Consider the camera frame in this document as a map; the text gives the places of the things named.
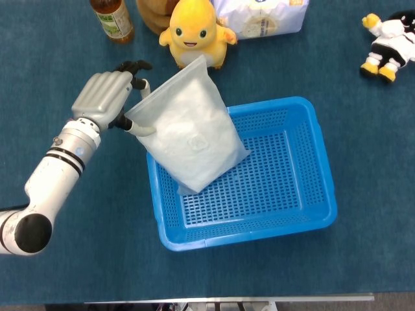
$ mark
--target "white powder bag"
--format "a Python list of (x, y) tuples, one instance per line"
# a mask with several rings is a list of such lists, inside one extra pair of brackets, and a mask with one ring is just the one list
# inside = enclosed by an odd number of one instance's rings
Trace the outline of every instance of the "white powder bag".
[(199, 193), (241, 162), (245, 150), (201, 56), (126, 116), (156, 132), (138, 137), (178, 182), (179, 194)]
[(221, 24), (239, 39), (300, 31), (309, 0), (213, 0)]

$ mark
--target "blue carpet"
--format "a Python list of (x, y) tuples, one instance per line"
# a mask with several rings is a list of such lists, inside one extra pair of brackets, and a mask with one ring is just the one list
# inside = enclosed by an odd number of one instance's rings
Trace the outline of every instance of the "blue carpet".
[[(71, 117), (87, 79), (124, 60), (154, 65), (153, 89), (177, 72), (127, 1), (133, 44), (106, 39), (87, 1), (0, 1), (1, 205), (23, 186)], [(0, 256), (0, 303), (415, 290), (413, 65), (393, 86), (359, 66), (372, 37), (361, 18), (409, 2), (311, 1), (297, 34), (241, 41), (211, 77), (229, 106), (293, 95), (315, 106), (335, 181), (329, 228), (173, 253), (159, 241), (145, 150), (119, 130), (102, 144), (58, 218), (49, 247)], [(128, 99), (128, 107), (139, 93)]]

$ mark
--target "translucent bag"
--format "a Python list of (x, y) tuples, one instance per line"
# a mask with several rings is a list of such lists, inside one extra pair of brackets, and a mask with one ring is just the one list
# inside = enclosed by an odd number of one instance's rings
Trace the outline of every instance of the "translucent bag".
[(201, 56), (126, 116), (156, 132), (138, 137), (178, 182), (179, 194), (199, 193), (241, 162), (245, 150)]

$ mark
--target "robotic arm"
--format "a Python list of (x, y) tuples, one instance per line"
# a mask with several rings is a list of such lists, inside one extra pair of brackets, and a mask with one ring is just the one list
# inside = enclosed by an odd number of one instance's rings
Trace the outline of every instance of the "robotic arm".
[(135, 136), (148, 136), (144, 128), (124, 116), (124, 104), (132, 89), (144, 98), (150, 86), (134, 75), (151, 69), (144, 62), (125, 62), (114, 72), (93, 75), (72, 106), (73, 120), (59, 136), (26, 182), (30, 203), (0, 210), (0, 253), (33, 255), (48, 244), (58, 211), (85, 166), (98, 148), (100, 134), (118, 127)]

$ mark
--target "yellow plush toy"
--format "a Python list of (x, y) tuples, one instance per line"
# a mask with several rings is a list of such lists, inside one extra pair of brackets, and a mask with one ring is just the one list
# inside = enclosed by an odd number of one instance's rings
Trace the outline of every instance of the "yellow plush toy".
[(237, 37), (232, 30), (216, 23), (215, 9), (209, 0), (180, 0), (159, 43), (169, 45), (179, 68), (204, 55), (208, 67), (220, 69), (228, 43), (236, 44)]

